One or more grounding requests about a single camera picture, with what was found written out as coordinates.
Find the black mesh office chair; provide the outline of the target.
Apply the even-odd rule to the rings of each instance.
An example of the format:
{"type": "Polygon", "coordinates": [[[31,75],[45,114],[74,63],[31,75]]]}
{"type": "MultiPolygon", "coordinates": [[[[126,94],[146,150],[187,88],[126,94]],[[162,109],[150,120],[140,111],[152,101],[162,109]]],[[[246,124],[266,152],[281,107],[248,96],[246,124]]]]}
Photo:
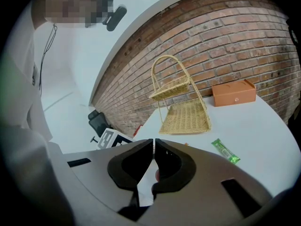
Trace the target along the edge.
{"type": "Polygon", "coordinates": [[[104,113],[93,110],[88,115],[88,124],[94,129],[100,138],[107,128],[112,129],[112,126],[107,122],[104,113]]]}

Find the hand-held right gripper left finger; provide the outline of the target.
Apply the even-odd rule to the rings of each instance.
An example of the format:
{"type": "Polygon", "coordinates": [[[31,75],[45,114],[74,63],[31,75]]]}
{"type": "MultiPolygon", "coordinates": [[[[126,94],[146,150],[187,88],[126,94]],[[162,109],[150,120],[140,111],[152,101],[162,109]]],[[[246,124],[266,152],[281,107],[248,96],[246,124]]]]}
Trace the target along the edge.
{"type": "Polygon", "coordinates": [[[152,139],[66,155],[68,165],[84,187],[104,205],[132,221],[138,221],[148,209],[139,204],[137,186],[152,159],[152,139]]]}

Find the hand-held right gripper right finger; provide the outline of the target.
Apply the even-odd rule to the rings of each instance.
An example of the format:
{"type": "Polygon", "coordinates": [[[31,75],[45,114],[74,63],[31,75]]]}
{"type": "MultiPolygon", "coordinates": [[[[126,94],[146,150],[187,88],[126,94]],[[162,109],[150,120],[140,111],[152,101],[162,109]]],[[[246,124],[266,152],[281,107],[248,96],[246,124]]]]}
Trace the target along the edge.
{"type": "Polygon", "coordinates": [[[229,226],[271,200],[255,178],[224,157],[172,141],[155,140],[160,179],[145,226],[229,226]]]}

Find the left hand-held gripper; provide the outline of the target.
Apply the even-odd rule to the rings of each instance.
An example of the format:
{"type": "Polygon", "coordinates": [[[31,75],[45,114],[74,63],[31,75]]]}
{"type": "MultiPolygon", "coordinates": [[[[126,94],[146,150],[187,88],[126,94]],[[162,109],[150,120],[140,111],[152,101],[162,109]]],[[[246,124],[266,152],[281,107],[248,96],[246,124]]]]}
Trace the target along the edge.
{"type": "Polygon", "coordinates": [[[131,137],[115,130],[107,128],[97,145],[97,149],[106,149],[132,143],[134,140],[131,137]]]}

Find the orange cardboard box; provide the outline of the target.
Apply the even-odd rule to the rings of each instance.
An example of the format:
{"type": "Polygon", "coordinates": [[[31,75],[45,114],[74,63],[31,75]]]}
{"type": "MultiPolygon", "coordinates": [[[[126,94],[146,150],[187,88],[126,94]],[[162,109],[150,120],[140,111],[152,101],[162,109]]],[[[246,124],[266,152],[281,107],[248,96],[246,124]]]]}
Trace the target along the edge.
{"type": "Polygon", "coordinates": [[[212,86],[214,106],[228,106],[254,102],[256,87],[247,79],[212,86]]]}

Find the green snack packet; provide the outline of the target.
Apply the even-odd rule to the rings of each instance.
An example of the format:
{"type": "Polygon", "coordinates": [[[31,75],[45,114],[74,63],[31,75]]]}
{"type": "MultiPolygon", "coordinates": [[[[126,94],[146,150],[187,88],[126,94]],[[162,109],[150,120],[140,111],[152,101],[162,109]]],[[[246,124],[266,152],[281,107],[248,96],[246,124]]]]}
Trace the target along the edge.
{"type": "Polygon", "coordinates": [[[231,163],[237,164],[240,161],[240,158],[231,152],[219,138],[211,144],[231,163]]]}

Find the two-tier wicker basket stand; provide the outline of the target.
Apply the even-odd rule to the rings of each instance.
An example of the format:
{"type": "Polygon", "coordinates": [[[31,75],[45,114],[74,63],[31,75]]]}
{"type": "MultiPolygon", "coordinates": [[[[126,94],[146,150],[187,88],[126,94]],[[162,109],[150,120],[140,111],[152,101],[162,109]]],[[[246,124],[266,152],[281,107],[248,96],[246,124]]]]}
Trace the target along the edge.
{"type": "Polygon", "coordinates": [[[161,100],[164,101],[167,108],[167,115],[164,119],[162,114],[159,114],[162,122],[159,134],[197,134],[211,130],[212,125],[206,104],[195,82],[180,60],[172,55],[159,56],[152,65],[151,79],[154,92],[150,95],[150,98],[156,101],[158,109],[160,109],[159,102],[161,100]],[[174,60],[180,66],[184,75],[160,86],[155,75],[155,66],[165,58],[174,60]],[[188,92],[190,86],[195,90],[197,98],[173,103],[170,106],[167,105],[166,99],[188,92]]]}

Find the person's white shirt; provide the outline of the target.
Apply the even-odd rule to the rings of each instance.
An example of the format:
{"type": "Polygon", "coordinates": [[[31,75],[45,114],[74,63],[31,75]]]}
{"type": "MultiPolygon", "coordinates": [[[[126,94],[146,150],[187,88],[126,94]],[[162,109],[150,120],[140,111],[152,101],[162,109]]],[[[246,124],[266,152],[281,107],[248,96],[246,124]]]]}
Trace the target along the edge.
{"type": "Polygon", "coordinates": [[[40,73],[34,62],[31,8],[28,4],[19,16],[0,55],[0,125],[31,129],[50,141],[40,97],[40,73]]]}

